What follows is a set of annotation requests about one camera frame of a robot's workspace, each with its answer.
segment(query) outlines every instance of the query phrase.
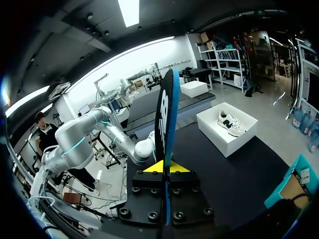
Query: yellow triangle marker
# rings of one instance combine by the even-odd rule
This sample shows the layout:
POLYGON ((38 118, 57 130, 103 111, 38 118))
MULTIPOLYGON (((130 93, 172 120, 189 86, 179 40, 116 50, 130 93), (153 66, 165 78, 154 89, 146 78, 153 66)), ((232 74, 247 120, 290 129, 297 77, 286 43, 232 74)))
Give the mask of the yellow triangle marker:
MULTIPOLYGON (((152 165, 151 167, 147 168, 144 170, 144 172, 159 172, 159 173, 163 173, 163 160, 157 162, 156 164, 152 165)), ((171 161, 170 162, 170 170, 169 170, 171 173, 174 173, 176 171, 179 171, 179 172, 189 172, 188 169, 180 166, 179 164, 171 161)))

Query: logo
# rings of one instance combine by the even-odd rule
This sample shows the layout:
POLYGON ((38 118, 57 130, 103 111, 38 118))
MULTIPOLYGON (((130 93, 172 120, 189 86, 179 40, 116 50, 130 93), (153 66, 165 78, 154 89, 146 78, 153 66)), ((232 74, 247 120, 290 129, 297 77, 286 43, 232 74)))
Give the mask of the logo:
POLYGON ((160 114, 161 119, 159 120, 159 131, 161 136, 161 141, 163 142, 163 149, 165 149, 165 132, 166 132, 166 123, 167 123, 167 110, 168 110, 168 96, 166 91, 163 90, 160 103, 160 114))

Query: black jacket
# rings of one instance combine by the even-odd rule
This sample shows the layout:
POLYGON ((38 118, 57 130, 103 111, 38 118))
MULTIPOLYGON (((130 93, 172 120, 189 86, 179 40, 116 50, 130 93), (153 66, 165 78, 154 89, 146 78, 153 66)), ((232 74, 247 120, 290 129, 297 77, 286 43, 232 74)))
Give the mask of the black jacket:
POLYGON ((51 124, 51 123, 47 123, 46 124, 47 126, 51 126, 52 129, 50 129, 47 134, 45 134, 41 129, 40 129, 40 144, 39 144, 39 148, 42 150, 42 152, 50 147, 50 146, 53 146, 53 145, 57 145, 58 142, 56 141, 55 139, 55 132, 58 130, 58 128, 54 125, 54 124, 51 124))

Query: teal box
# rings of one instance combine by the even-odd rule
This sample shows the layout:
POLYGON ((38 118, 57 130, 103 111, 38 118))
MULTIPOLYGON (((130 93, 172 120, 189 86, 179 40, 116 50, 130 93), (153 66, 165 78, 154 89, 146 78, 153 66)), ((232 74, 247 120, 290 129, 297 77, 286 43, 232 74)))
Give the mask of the teal box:
POLYGON ((264 202, 267 208, 270 208, 277 201, 283 199, 280 193, 285 188, 292 175, 295 175, 295 177, 298 179, 305 193, 314 194, 316 192, 316 189, 319 185, 319 179, 307 159, 300 154, 285 174, 282 182, 264 202))

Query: metal shelving unit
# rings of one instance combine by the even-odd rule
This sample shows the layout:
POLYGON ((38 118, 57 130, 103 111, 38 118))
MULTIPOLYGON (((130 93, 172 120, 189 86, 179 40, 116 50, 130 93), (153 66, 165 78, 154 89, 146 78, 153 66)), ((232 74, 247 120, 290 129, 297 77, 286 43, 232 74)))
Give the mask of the metal shelving unit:
POLYGON ((243 79, 243 69, 241 67, 241 59, 239 55, 239 51, 237 49, 223 49, 216 50, 214 44, 212 50, 203 49, 204 46, 198 46, 198 51, 200 53, 200 58, 206 61, 209 65, 209 68, 212 71, 218 71, 219 76, 215 76, 214 73, 212 80, 220 82, 221 85, 226 84, 230 86, 234 86, 236 88, 241 89, 242 93, 244 93, 244 82, 243 79), (239 67, 231 67, 228 62, 238 62, 239 67), (225 76, 229 77, 229 72, 240 73, 241 85, 237 86, 234 84, 233 80, 227 80, 225 76))

